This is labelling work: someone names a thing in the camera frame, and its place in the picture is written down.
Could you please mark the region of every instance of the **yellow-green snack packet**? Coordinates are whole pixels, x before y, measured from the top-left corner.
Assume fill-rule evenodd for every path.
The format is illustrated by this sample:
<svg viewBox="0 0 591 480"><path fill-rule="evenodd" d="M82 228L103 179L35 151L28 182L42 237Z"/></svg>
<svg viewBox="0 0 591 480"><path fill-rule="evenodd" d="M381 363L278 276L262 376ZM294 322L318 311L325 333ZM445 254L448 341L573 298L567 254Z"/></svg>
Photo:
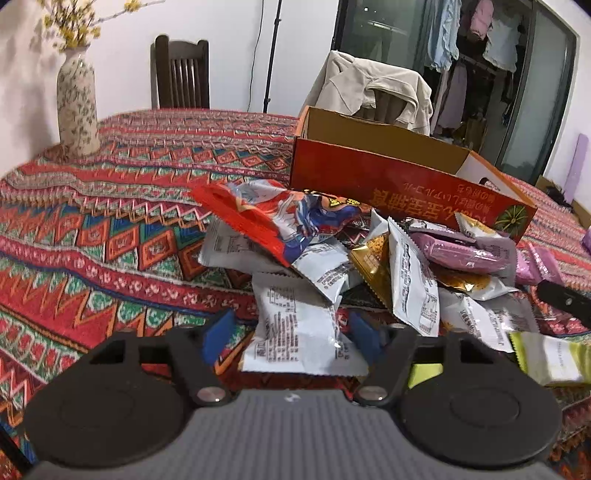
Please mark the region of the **yellow-green snack packet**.
<svg viewBox="0 0 591 480"><path fill-rule="evenodd" d="M531 332L509 336L519 366L540 385L591 384L591 345Z"/></svg>

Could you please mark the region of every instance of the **snack package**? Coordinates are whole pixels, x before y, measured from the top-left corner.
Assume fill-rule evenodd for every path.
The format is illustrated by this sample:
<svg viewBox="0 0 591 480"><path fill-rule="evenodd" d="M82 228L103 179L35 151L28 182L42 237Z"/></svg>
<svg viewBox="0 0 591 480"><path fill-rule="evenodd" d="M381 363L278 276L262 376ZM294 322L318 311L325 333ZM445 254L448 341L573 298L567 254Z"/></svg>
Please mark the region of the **snack package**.
<svg viewBox="0 0 591 480"><path fill-rule="evenodd" d="M539 333L509 335L519 366L540 385L591 383L591 345Z"/></svg>
<svg viewBox="0 0 591 480"><path fill-rule="evenodd" d="M456 212L456 220L461 233L474 238L478 248L482 248L506 261L506 266L496 272L495 275L501 278L505 285L513 287L517 271L517 247L515 242L463 213Z"/></svg>
<svg viewBox="0 0 591 480"><path fill-rule="evenodd" d="M351 275L355 267L349 260L349 252L336 238L309 245L291 267L310 280L333 304L343 291L351 288L351 282L356 281L356 277Z"/></svg>
<svg viewBox="0 0 591 480"><path fill-rule="evenodd" d="M372 208L371 220L369 223L369 233L362 243L366 244L371 239L376 238L377 236L383 235L385 233L388 233L388 221L384 217L382 217L378 212L376 212L375 208Z"/></svg>
<svg viewBox="0 0 591 480"><path fill-rule="evenodd" d="M585 232L581 244L587 249L587 252L591 254L591 227Z"/></svg>
<svg viewBox="0 0 591 480"><path fill-rule="evenodd" d="M351 199L287 190L276 180L209 183L191 195L285 267L308 245L323 242L371 209Z"/></svg>
<svg viewBox="0 0 591 480"><path fill-rule="evenodd" d="M408 235L388 219L392 312L421 335L439 332L439 294L429 264Z"/></svg>
<svg viewBox="0 0 591 480"><path fill-rule="evenodd" d="M531 274L534 277L535 285L542 280L550 280L558 285L564 285L560 275L560 267L554 257L554 254L546 247L533 245L531 242L525 242L530 253L530 258L535 265L531 268Z"/></svg>
<svg viewBox="0 0 591 480"><path fill-rule="evenodd" d="M525 259L521 250L517 251L517 270L515 272L515 283L519 285L537 285L532 273L532 266Z"/></svg>
<svg viewBox="0 0 591 480"><path fill-rule="evenodd" d="M531 303L521 293L510 293L480 304L495 312L503 325L503 330L507 332L540 332Z"/></svg>
<svg viewBox="0 0 591 480"><path fill-rule="evenodd" d="M241 370L354 377L368 364L343 335L335 310L307 280L254 273L259 323Z"/></svg>
<svg viewBox="0 0 591 480"><path fill-rule="evenodd" d="M491 275L450 270L435 263L431 264L431 270L438 282L466 293L474 300L492 300L506 293L518 291L517 288L508 287L500 278Z"/></svg>
<svg viewBox="0 0 591 480"><path fill-rule="evenodd" d="M428 222L426 220L419 220L416 218L407 217L403 220L403 223L408 228L408 233L427 233L428 235L436 238L443 238L449 240L457 240L462 243L473 245L476 240L464 235L463 233L456 232L445 225L439 225L438 223Z"/></svg>
<svg viewBox="0 0 591 480"><path fill-rule="evenodd" d="M351 250L349 258L365 283L389 312L392 312L392 282L388 248L389 233L372 238Z"/></svg>
<svg viewBox="0 0 591 480"><path fill-rule="evenodd" d="M232 268L251 275L256 271L288 271L261 247L215 216L207 227L198 261L205 267Z"/></svg>
<svg viewBox="0 0 591 480"><path fill-rule="evenodd" d="M507 266L507 260L496 257L486 250L453 244L426 233L411 233L410 238L428 260L447 268L491 274Z"/></svg>
<svg viewBox="0 0 591 480"><path fill-rule="evenodd" d="M447 330L464 330L500 352L513 352L502 321L491 309L468 295L439 289L441 322Z"/></svg>

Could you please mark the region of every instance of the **chair back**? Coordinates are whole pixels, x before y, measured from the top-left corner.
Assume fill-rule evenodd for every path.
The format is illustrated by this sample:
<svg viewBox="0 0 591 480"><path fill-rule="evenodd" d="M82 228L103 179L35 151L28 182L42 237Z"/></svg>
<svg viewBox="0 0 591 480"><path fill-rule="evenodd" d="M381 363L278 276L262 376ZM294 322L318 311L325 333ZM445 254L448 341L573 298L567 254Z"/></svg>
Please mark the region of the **chair back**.
<svg viewBox="0 0 591 480"><path fill-rule="evenodd" d="M159 35L154 51L160 108L209 108L209 42Z"/></svg>

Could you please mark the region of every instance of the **white wall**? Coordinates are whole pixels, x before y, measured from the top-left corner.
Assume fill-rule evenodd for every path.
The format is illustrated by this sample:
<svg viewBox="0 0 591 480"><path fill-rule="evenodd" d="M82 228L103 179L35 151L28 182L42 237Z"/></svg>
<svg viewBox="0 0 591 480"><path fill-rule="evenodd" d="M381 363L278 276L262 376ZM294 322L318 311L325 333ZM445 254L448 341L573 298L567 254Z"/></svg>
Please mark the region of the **white wall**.
<svg viewBox="0 0 591 480"><path fill-rule="evenodd" d="M100 0L99 15L124 0ZM99 118L152 106L150 45L157 35L209 40L214 109L248 107L262 0L166 0L102 25L90 46ZM269 111L297 115L330 49L338 0L284 0ZM266 0L256 54L251 111L262 111L277 0ZM59 140L56 76L63 58L34 34L41 9L11 0L0 11L0 175ZM38 37L31 44L33 37Z"/></svg>
<svg viewBox="0 0 591 480"><path fill-rule="evenodd" d="M543 0L578 36L577 54L569 103L564 113L558 139L544 172L544 177L563 186L569 173L579 134L591 138L591 17L571 0ZM574 198L591 211L591 153L583 166Z"/></svg>

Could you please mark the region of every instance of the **metal screw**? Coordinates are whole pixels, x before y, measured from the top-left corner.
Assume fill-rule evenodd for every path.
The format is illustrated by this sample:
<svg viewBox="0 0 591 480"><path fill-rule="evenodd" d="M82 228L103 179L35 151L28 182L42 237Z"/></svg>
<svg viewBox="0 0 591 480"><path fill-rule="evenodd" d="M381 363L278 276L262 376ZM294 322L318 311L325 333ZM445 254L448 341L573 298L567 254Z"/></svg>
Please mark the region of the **metal screw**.
<svg viewBox="0 0 591 480"><path fill-rule="evenodd" d="M226 391L220 387L204 387L197 392L197 398L207 403L222 401L225 396Z"/></svg>
<svg viewBox="0 0 591 480"><path fill-rule="evenodd" d="M388 396L388 392L386 392L386 389L382 387L367 386L361 387L359 390L357 390L357 395L359 395L364 400L380 401Z"/></svg>

